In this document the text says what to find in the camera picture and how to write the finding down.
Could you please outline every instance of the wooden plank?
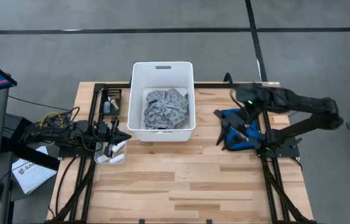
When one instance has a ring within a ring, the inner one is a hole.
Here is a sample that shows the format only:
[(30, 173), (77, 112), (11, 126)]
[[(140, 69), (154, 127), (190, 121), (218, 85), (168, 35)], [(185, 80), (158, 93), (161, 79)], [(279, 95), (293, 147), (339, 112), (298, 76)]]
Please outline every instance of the wooden plank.
[[(94, 82), (80, 83), (75, 106), (81, 110), (76, 119), (88, 119), (93, 87)], [(122, 90), (119, 127), (132, 134), (126, 124), (129, 94), (129, 89)], [(147, 223), (271, 222), (262, 165), (255, 151), (228, 152), (215, 146), (220, 127), (213, 111), (236, 108), (229, 90), (196, 89), (195, 98), (197, 127), (189, 141), (140, 142), (133, 136), (124, 164), (96, 165), (88, 223), (137, 223), (140, 218)], [(289, 125), (287, 114), (269, 113), (269, 119), (273, 128)], [(53, 209), (58, 182), (69, 161), (60, 164), (50, 203)], [(299, 166), (290, 159), (279, 162), (286, 193), (302, 214), (313, 218)], [(78, 163), (79, 159), (65, 177), (60, 207), (73, 192)], [(78, 218), (82, 203), (80, 197)], [(280, 216), (278, 199), (276, 205)]]

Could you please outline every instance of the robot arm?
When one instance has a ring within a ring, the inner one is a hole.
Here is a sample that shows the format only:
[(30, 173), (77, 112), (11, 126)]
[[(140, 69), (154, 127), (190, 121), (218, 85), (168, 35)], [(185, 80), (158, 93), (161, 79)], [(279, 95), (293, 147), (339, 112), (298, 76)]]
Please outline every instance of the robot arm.
[[(107, 157), (111, 157), (113, 152), (110, 145), (117, 145), (131, 138), (130, 135), (118, 129), (118, 124), (119, 120), (117, 117), (112, 118), (111, 128), (104, 121), (90, 125), (87, 120), (66, 124), (63, 128), (55, 125), (41, 127), (32, 124), (26, 127), (22, 141), (26, 144), (54, 141), (55, 145), (60, 148), (80, 148), (91, 152), (104, 150), (104, 154)], [(95, 149), (97, 142), (100, 143), (100, 148)], [(103, 142), (108, 142), (109, 146), (103, 148)]]
[[(343, 124), (338, 107), (331, 98), (318, 99), (298, 96), (285, 88), (264, 87), (251, 83), (239, 85), (236, 88), (236, 99), (245, 105), (239, 113), (233, 113), (224, 118), (215, 111), (215, 115), (221, 120), (223, 129), (218, 144), (226, 137), (230, 128), (239, 132), (239, 141), (249, 141), (256, 149), (259, 149), (262, 144), (270, 147), (273, 143), (282, 144), (288, 138), (314, 129), (334, 130)], [(261, 136), (261, 141), (256, 141), (247, 135), (247, 129), (264, 110), (274, 113), (286, 113), (294, 110), (312, 115), (308, 119), (281, 130), (269, 129)]]

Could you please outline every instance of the yellow cable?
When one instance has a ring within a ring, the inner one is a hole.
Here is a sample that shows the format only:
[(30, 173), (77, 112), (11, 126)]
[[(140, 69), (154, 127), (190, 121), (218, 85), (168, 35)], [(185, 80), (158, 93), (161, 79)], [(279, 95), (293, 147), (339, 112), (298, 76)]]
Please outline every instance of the yellow cable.
[(51, 114), (54, 114), (54, 115), (57, 115), (59, 118), (60, 118), (60, 121), (62, 122), (62, 128), (64, 128), (64, 120), (62, 118), (62, 116), (58, 113), (55, 113), (55, 112), (52, 112), (52, 113), (49, 113), (48, 115), (46, 115), (41, 121), (40, 121), (40, 127), (42, 128), (42, 126), (44, 125), (44, 121), (45, 119), (51, 115)]

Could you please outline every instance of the gray patterned cloth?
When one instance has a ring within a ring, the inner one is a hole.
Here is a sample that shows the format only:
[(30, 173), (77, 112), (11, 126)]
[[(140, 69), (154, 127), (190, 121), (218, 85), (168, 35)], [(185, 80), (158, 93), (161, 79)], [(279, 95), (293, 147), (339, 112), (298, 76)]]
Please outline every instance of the gray patterned cloth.
[(154, 90), (147, 94), (144, 111), (146, 129), (181, 129), (187, 123), (188, 95), (177, 90)]

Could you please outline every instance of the small white container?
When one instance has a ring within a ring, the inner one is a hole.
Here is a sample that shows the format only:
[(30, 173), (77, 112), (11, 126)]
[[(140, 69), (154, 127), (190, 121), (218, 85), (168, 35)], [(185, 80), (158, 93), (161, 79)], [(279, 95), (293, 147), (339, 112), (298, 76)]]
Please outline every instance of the small white container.
[[(154, 90), (188, 94), (188, 122), (183, 129), (151, 130), (145, 128), (144, 111), (147, 94)], [(127, 127), (140, 141), (187, 141), (195, 128), (193, 65), (190, 62), (138, 62), (133, 66)]]

